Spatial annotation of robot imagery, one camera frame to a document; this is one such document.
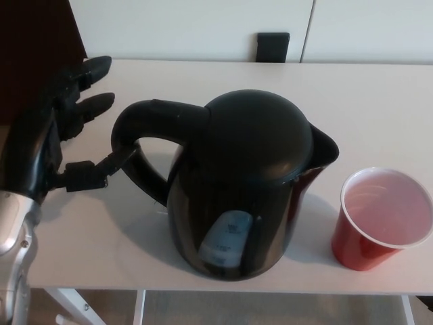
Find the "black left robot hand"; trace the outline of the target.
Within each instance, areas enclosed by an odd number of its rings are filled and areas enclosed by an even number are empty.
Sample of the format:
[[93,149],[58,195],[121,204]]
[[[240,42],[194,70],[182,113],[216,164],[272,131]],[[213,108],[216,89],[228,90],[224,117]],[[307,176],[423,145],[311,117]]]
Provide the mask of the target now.
[[21,194],[41,204],[48,191],[67,192],[104,188],[108,177],[137,153],[135,144],[115,149],[98,164],[90,160],[66,164],[63,173],[61,142],[76,137],[86,123],[106,112],[113,93],[80,101],[81,92],[110,71],[110,56],[84,61],[61,70],[45,86],[38,100],[12,124],[1,154],[1,189]]

